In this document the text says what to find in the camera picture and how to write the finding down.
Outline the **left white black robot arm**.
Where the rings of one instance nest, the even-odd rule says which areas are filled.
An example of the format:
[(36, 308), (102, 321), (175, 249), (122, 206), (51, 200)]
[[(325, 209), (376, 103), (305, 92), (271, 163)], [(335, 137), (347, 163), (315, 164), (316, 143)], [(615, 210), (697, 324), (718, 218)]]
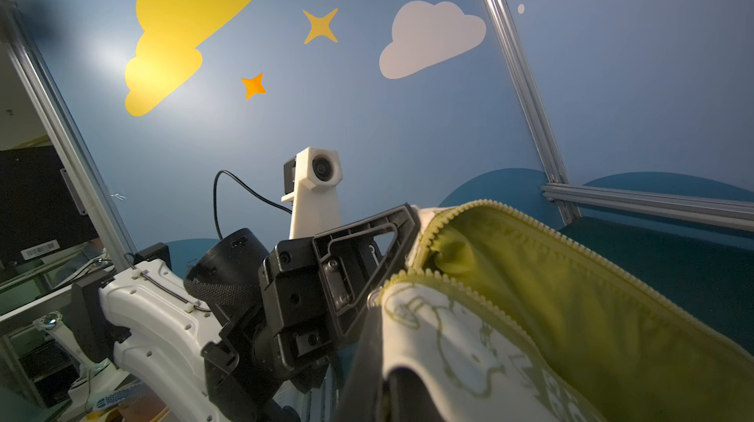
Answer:
[(273, 249), (241, 229), (185, 278), (159, 243), (74, 282), (71, 329), (90, 360), (142, 380), (182, 421), (294, 421), (275, 395), (324, 382), (419, 230), (409, 205)]

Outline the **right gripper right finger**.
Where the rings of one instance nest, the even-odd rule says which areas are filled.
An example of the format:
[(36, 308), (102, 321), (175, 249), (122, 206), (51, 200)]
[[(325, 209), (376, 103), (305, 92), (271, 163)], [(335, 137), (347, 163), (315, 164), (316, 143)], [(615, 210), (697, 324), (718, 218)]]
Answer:
[(436, 406), (424, 382), (414, 371), (399, 368), (386, 382), (387, 421), (430, 422), (436, 420)]

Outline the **cream green-lined hooded jacket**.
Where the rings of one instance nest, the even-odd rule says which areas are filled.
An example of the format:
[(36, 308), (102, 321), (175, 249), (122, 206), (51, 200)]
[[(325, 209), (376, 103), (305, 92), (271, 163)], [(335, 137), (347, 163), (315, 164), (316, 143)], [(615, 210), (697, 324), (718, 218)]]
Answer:
[(383, 381), (444, 421), (749, 421), (753, 357), (595, 251), (500, 202), (418, 211), (377, 294)]

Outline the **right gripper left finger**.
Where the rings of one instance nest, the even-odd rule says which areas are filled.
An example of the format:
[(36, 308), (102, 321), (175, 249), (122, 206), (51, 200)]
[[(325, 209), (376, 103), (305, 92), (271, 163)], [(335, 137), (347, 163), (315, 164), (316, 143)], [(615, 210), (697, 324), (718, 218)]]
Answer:
[(382, 308), (369, 308), (334, 421), (377, 421), (383, 387)]

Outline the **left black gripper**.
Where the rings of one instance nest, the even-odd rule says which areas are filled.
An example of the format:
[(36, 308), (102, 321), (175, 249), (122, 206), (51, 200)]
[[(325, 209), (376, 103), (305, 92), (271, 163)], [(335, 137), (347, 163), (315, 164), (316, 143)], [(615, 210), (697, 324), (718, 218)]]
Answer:
[(368, 297), (400, 271), (418, 236), (415, 208), (267, 250), (226, 237), (199, 261), (199, 297), (221, 325), (202, 351), (209, 398), (232, 421), (298, 421), (282, 388), (321, 388), (343, 334), (361, 332)]

